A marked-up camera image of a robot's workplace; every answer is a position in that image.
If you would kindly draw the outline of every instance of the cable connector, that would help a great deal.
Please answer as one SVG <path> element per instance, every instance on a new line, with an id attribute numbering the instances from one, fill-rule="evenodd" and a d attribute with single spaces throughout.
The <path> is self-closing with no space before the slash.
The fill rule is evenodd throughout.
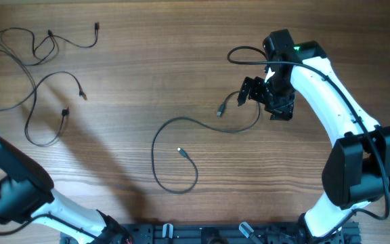
<path id="1" fill-rule="evenodd" d="M 224 110 L 225 110 L 225 103 L 221 104 L 221 106 L 220 106 L 219 109 L 217 110 L 216 116 L 222 117 L 222 113 L 224 112 Z"/>
<path id="2" fill-rule="evenodd" d="M 67 116 L 68 114 L 69 114 L 69 109 L 68 109 L 68 107 L 63 108 L 63 110 L 61 111 L 61 115 L 62 115 L 63 117 L 65 117 L 65 116 Z"/>
<path id="3" fill-rule="evenodd" d="M 177 150 L 179 151 L 179 153 L 185 157 L 185 158 L 189 158 L 188 154 L 181 148 L 177 148 Z"/>

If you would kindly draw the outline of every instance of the robotic hand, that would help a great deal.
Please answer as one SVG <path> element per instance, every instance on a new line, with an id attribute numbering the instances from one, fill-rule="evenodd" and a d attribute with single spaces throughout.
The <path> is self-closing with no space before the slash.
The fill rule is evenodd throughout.
<path id="1" fill-rule="evenodd" d="M 332 152 L 322 173 L 325 193 L 297 223 L 273 223 L 253 226 L 253 229 L 242 223 L 240 230 L 238 226 L 174 228 L 170 224 L 137 228 L 125 225 L 125 228 L 110 216 L 85 209 L 61 195 L 38 163 L 0 137 L 0 172 L 3 172 L 0 177 L 0 224 L 10 221 L 23 224 L 11 232 L 0 232 L 0 235 L 10 235 L 30 223 L 37 223 L 66 233 L 68 236 L 63 235 L 62 243 L 131 244 L 132 237 L 136 244 L 170 244 L 175 237 L 181 244 L 348 243 L 346 233 L 341 235 L 341 227 L 353 214 L 363 212 L 381 220 L 387 218 L 390 126 L 381 127 L 356 103 L 315 41 L 295 45 L 287 30 L 279 30 L 272 32 L 263 46 L 265 62 L 231 60 L 231 53 L 237 49 L 228 55 L 228 60 L 235 64 L 267 65 L 265 79 L 247 77 L 244 80 L 238 96 L 239 105 L 247 98 L 254 99 L 265 105 L 265 110 L 272 114 L 271 119 L 287 121 L 293 117 L 297 90 L 316 112 L 332 143 Z M 364 152 L 369 153 L 368 158 L 364 159 Z M 382 196 L 386 203 L 384 216 L 362 209 Z"/>

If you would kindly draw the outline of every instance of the wooden surface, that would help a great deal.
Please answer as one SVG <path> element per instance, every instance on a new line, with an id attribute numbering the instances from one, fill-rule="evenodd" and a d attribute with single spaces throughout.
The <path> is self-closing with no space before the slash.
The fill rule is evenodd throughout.
<path id="1" fill-rule="evenodd" d="M 50 78 L 39 89 L 30 134 L 50 140 L 60 112 L 70 118 L 60 141 L 39 148 L 23 134 L 31 100 L 0 113 L 1 135 L 39 162 L 56 189 L 85 207 L 120 222 L 184 224 L 296 220 L 322 194 L 321 172 L 330 142 L 299 94 L 292 121 L 261 120 L 250 131 L 221 134 L 179 122 L 158 137 L 159 179 L 183 189 L 194 179 L 184 148 L 199 168 L 199 182 L 186 195 L 171 195 L 154 181 L 150 147 L 167 119 L 190 116 L 209 125 L 239 128 L 256 115 L 254 102 L 233 99 L 222 119 L 218 106 L 246 76 L 263 76 L 262 66 L 226 61 L 238 45 L 261 47 L 271 32 L 288 28 L 296 43 L 316 40 L 357 102 L 382 125 L 390 125 L 390 1 L 186 1 L 0 6 L 0 30 L 29 28 L 37 38 L 47 29 L 76 43 L 91 43 L 100 21 L 98 44 L 79 49 L 60 42 L 51 62 L 30 68 L 38 81 L 67 70 L 80 80 L 88 100 L 77 96 L 68 76 Z M 8 33 L 7 42 L 26 61 L 30 39 Z M 237 58 L 253 60 L 242 52 Z M 16 64 L 0 55 L 0 108 L 19 102 L 30 85 Z M 382 213 L 382 203 L 369 209 Z M 390 218 L 360 215 L 364 243 L 390 243 Z M 0 243 L 57 243 L 58 232 L 31 226 Z"/>

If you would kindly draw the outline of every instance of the tabletop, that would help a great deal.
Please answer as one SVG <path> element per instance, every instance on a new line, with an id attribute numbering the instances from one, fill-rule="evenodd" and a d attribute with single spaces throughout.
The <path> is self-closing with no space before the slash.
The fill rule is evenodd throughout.
<path id="1" fill-rule="evenodd" d="M 297 94 L 291 121 L 258 123 L 239 134 L 223 134 L 193 123 L 171 124 L 159 135 L 155 165 L 159 180 L 175 190 L 199 181 L 184 195 L 165 192 L 152 175 L 150 149 L 168 119 L 187 116 L 224 129 L 252 123 L 257 106 L 237 107 L 236 97 L 222 118 L 216 112 L 243 79 L 263 77 L 263 66 L 226 60 L 239 45 L 261 48 L 272 31 L 287 28 L 295 43 L 316 40 L 355 100 L 380 124 L 390 125 L 390 1 L 142 1 L 54 5 L 0 5 L 0 30 L 28 28 L 37 40 L 47 30 L 75 43 L 58 41 L 49 62 L 28 68 L 38 89 L 29 134 L 38 143 L 52 139 L 61 110 L 70 115 L 57 143 L 41 148 L 24 136 L 32 98 L 0 112 L 1 136 L 42 165 L 55 188 L 84 207 L 99 209 L 121 223 L 237 224 L 295 221 L 323 193 L 321 173 L 329 156 L 328 136 L 311 107 Z M 35 60 L 31 38 L 9 31 L 5 41 L 25 62 Z M 44 56 L 50 44 L 37 53 Z M 260 60 L 241 51 L 242 60 Z M 0 108 L 31 91 L 19 66 L 0 54 Z M 383 201 L 368 209 L 383 212 Z M 359 215 L 363 243 L 390 243 L 390 217 Z M 15 224 L 2 226 L 11 229 Z M 0 243 L 57 243 L 59 233 L 29 226 Z"/>

